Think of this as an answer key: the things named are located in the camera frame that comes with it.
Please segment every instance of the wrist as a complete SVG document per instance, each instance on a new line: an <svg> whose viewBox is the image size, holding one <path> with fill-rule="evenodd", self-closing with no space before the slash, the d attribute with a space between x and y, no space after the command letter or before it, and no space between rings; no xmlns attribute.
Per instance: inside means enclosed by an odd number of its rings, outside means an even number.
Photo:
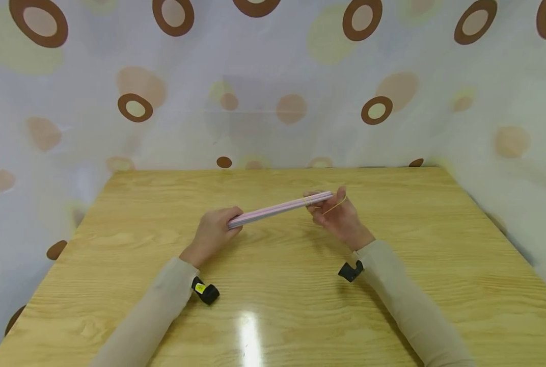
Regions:
<svg viewBox="0 0 546 367"><path fill-rule="evenodd" d="M361 248L367 246L375 240L373 233L369 231L364 225L361 225L353 236L347 239L346 245L351 249L351 251L359 251Z"/></svg>
<svg viewBox="0 0 546 367"><path fill-rule="evenodd" d="M207 260L203 251L201 251L201 246L197 246L197 244L193 242L181 252L179 258L196 269L199 269Z"/></svg>

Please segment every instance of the long sleeve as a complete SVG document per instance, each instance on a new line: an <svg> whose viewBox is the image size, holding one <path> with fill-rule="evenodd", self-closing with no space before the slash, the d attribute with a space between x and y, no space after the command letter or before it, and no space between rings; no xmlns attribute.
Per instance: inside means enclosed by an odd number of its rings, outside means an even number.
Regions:
<svg viewBox="0 0 546 367"><path fill-rule="evenodd" d="M192 294L199 271L179 258L162 268L141 301L118 325L91 367L143 367Z"/></svg>
<svg viewBox="0 0 546 367"><path fill-rule="evenodd" d="M356 252L372 286L427 367L476 366L460 335L405 273L388 243L373 241Z"/></svg>

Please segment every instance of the curtain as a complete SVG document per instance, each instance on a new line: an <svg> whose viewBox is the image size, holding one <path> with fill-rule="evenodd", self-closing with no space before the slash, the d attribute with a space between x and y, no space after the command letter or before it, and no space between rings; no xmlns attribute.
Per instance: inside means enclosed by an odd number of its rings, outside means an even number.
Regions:
<svg viewBox="0 0 546 367"><path fill-rule="evenodd" d="M0 341L115 171L430 165L546 281L546 0L0 0Z"/></svg>

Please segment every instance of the wood grain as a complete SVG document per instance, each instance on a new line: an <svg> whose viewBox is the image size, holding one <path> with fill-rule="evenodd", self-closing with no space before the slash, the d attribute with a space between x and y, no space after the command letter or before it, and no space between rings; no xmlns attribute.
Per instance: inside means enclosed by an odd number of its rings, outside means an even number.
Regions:
<svg viewBox="0 0 546 367"><path fill-rule="evenodd" d="M0 367L85 366L202 213L347 185L361 219L454 322L480 366L546 366L546 285L438 168L115 174L0 346ZM305 209L247 225L202 269L152 366L414 366L373 290Z"/></svg>

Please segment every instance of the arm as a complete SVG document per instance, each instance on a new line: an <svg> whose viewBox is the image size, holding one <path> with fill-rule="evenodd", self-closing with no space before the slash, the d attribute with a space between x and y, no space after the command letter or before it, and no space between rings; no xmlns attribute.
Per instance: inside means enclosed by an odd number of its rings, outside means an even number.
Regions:
<svg viewBox="0 0 546 367"><path fill-rule="evenodd" d="M403 263L384 241L359 221L346 188L321 204L308 207L315 224L344 242L363 263L362 277L371 285L416 354L428 367L475 366L460 335L438 306L405 273Z"/></svg>
<svg viewBox="0 0 546 367"><path fill-rule="evenodd" d="M375 289L427 367L475 366L458 332L430 297L408 278L388 243L373 241L357 255L365 267L363 279Z"/></svg>
<svg viewBox="0 0 546 367"><path fill-rule="evenodd" d="M187 304L198 272L184 260L169 260L90 366L146 366L169 325Z"/></svg>
<svg viewBox="0 0 546 367"><path fill-rule="evenodd" d="M91 367L147 365L169 325L187 304L198 268L242 230L227 226L239 214L242 210L237 207L204 214L192 243L179 258L166 263L141 301L100 348Z"/></svg>

